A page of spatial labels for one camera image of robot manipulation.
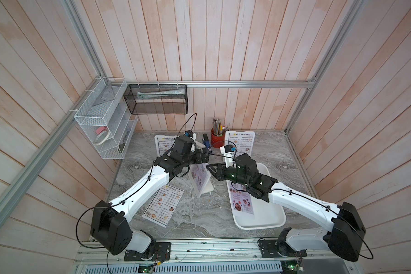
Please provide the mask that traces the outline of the white menu holder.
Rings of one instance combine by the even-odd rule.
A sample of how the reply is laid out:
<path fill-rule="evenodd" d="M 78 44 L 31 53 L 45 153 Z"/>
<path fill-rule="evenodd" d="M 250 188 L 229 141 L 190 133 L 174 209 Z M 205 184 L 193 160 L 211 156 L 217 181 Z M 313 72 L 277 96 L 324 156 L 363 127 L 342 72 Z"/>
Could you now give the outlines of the white menu holder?
<path fill-rule="evenodd" d="M 206 169 L 206 166 L 206 163 L 193 164 L 190 165 L 190 170 L 188 172 L 189 180 L 198 198 L 203 194 L 213 192 L 214 190 L 211 183 L 211 173 Z"/>
<path fill-rule="evenodd" d="M 157 157 L 162 156 L 166 151 L 168 151 L 172 147 L 175 138 L 176 136 L 165 135 L 156 135 L 154 137 Z"/>
<path fill-rule="evenodd" d="M 227 131 L 225 145 L 233 145 L 236 148 L 235 156 L 248 154 L 251 156 L 255 140 L 254 131 Z"/>

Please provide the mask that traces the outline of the dim sum inn menu sheet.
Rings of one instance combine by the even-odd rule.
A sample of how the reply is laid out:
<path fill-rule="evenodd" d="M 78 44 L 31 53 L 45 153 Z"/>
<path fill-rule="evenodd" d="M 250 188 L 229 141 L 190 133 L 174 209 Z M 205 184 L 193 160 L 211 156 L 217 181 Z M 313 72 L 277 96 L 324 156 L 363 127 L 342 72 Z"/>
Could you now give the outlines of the dim sum inn menu sheet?
<path fill-rule="evenodd" d="M 176 187 L 166 185 L 160 188 L 142 217 L 166 228 L 183 194 L 184 191 Z"/>

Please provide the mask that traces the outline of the special menu sheet top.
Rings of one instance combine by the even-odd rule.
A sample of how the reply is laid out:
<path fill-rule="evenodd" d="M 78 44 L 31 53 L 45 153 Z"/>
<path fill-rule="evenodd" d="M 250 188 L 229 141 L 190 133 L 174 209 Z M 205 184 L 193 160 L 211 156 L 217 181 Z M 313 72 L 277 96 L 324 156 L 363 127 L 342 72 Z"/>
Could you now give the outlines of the special menu sheet top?
<path fill-rule="evenodd" d="M 202 192 L 208 182 L 208 171 L 206 166 L 206 164 L 196 164 L 192 166 L 192 178 L 199 192 Z"/>

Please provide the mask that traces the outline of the special menu sheet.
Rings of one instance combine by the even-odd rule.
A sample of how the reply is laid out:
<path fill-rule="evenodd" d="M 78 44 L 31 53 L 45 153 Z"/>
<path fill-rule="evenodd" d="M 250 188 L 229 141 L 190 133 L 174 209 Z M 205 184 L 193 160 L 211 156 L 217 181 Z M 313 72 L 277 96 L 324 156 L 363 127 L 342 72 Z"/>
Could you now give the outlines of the special menu sheet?
<path fill-rule="evenodd" d="M 234 182 L 228 182 L 232 213 L 235 216 L 254 217 L 251 195 L 246 188 Z"/>
<path fill-rule="evenodd" d="M 196 164 L 192 166 L 192 178 L 199 192 L 202 192 L 208 182 L 208 171 L 206 166 L 206 164 Z"/>

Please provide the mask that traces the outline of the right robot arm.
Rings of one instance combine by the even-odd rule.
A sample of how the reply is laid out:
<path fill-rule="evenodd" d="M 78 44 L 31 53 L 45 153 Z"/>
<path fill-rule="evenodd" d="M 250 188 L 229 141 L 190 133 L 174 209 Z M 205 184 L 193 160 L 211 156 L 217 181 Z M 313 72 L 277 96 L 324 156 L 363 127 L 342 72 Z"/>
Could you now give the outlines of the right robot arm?
<path fill-rule="evenodd" d="M 256 161 L 247 154 L 236 157 L 233 164 L 208 164 L 207 170 L 218 181 L 240 184 L 253 198 L 286 207 L 321 227 L 320 232 L 284 229 L 276 241 L 280 256 L 296 257 L 306 250 L 327 250 L 351 262 L 361 257 L 366 229 L 354 205 L 329 203 L 294 190 L 260 173 Z"/>

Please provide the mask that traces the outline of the special menu sheet lower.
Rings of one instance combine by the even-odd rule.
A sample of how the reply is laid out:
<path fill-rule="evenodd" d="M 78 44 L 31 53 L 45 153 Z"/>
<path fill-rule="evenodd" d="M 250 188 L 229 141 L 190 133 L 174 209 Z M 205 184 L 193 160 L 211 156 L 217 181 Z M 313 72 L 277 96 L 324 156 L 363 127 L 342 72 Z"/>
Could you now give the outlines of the special menu sheet lower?
<path fill-rule="evenodd" d="M 254 217 L 251 195 L 246 188 L 234 182 L 228 182 L 232 213 L 235 216 Z"/>

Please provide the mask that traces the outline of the blue stapler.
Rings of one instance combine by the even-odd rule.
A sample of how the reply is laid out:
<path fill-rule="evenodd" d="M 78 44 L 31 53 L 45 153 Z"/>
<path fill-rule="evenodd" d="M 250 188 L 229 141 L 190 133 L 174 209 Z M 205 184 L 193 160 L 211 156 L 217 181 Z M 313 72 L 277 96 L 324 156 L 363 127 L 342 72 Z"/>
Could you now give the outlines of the blue stapler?
<path fill-rule="evenodd" d="M 203 134 L 202 142 L 208 150 L 211 149 L 211 143 L 207 134 Z"/>

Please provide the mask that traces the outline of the white plastic tray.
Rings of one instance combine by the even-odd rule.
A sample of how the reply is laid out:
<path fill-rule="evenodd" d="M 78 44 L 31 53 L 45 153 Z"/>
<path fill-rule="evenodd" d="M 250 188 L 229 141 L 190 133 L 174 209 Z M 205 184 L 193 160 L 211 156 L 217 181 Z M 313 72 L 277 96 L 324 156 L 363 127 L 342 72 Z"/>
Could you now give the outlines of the white plastic tray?
<path fill-rule="evenodd" d="M 282 227 L 286 223 L 286 215 L 282 206 L 267 203 L 251 196 L 254 217 L 235 216 L 233 218 L 236 226 L 243 230 L 270 229 Z"/>

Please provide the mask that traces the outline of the pencils in cup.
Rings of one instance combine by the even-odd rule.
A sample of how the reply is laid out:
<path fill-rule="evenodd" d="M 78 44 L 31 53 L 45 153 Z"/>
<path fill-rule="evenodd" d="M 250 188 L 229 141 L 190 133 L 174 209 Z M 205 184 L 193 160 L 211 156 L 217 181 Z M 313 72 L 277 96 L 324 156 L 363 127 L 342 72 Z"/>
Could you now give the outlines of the pencils in cup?
<path fill-rule="evenodd" d="M 230 124 L 223 124 L 221 119 L 219 118 L 213 118 L 213 127 L 212 127 L 212 133 L 217 136 L 221 137 L 224 136 L 225 133 L 230 129 Z"/>

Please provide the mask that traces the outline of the papers in black basket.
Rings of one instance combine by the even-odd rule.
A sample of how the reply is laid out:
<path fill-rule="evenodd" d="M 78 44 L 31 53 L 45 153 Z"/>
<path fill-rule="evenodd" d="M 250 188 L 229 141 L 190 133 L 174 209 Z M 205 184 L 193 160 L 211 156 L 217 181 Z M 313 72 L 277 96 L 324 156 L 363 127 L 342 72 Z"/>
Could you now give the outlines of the papers in black basket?
<path fill-rule="evenodd" d="M 138 91 L 137 99 L 183 99 L 186 95 L 185 89 Z"/>

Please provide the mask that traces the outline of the white tape roll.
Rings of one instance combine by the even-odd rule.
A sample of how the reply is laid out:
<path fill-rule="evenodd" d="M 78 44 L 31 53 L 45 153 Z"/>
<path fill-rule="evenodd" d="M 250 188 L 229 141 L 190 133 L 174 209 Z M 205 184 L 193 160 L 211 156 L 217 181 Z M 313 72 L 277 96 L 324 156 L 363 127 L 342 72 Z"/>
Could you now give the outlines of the white tape roll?
<path fill-rule="evenodd" d="M 102 144 L 105 143 L 105 141 L 107 141 L 108 139 L 111 138 L 111 134 L 108 130 L 102 131 L 101 133 L 99 133 L 95 140 L 94 140 L 94 145 L 95 146 L 100 146 Z"/>

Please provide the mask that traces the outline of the pink eraser block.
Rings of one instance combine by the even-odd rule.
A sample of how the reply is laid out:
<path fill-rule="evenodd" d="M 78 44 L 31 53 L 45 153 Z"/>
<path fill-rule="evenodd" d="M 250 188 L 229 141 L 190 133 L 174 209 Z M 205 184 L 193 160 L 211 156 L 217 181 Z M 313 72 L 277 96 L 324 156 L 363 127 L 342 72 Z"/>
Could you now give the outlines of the pink eraser block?
<path fill-rule="evenodd" d="M 96 135 L 99 135 L 99 134 L 101 134 L 101 133 L 103 133 L 103 132 L 105 132 L 105 131 L 107 131 L 107 127 L 106 127 L 106 126 L 100 126 L 100 127 L 98 127 L 98 128 L 95 130 L 95 134 L 96 134 Z"/>

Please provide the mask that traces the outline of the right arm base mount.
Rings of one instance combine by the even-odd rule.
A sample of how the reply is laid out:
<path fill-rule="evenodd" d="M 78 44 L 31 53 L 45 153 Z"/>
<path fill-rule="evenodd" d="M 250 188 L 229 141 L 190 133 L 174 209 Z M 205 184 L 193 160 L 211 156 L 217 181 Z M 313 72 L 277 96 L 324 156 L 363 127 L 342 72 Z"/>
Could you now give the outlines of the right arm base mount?
<path fill-rule="evenodd" d="M 279 237 L 274 240 L 259 238 L 257 245 L 261 251 L 262 258 L 304 258 L 307 250 L 294 250 L 287 242 L 287 235 L 292 228 L 285 228 Z"/>

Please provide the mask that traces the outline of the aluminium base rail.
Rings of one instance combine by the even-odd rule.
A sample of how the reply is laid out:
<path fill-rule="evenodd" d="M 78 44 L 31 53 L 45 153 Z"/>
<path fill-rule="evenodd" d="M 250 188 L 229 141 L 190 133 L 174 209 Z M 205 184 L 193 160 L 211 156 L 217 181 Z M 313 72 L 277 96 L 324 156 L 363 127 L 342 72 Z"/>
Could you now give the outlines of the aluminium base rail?
<path fill-rule="evenodd" d="M 163 255 L 167 263 L 193 262 L 224 262 L 224 261 L 266 261 L 266 260 L 308 260 L 337 259 L 329 251 L 308 250 L 306 256 L 264 258 L 264 250 L 258 245 L 257 238 L 229 238 L 229 239 L 169 239 L 157 240 L 155 250 L 166 252 L 163 243 L 169 242 L 169 255 Z M 118 255 L 109 255 L 97 242 L 86 242 L 91 248 L 80 247 L 73 261 L 73 265 L 96 265 L 108 262 L 110 264 L 126 264 L 125 251 Z"/>

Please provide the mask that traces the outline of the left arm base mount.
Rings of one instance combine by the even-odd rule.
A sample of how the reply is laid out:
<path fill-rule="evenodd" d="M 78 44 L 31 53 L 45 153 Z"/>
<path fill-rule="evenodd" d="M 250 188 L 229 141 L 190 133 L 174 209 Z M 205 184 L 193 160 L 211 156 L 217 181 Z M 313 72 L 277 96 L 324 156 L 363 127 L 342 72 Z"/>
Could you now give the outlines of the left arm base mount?
<path fill-rule="evenodd" d="M 170 259 L 171 242 L 159 242 L 147 232 L 133 231 L 124 261 L 164 262 Z"/>

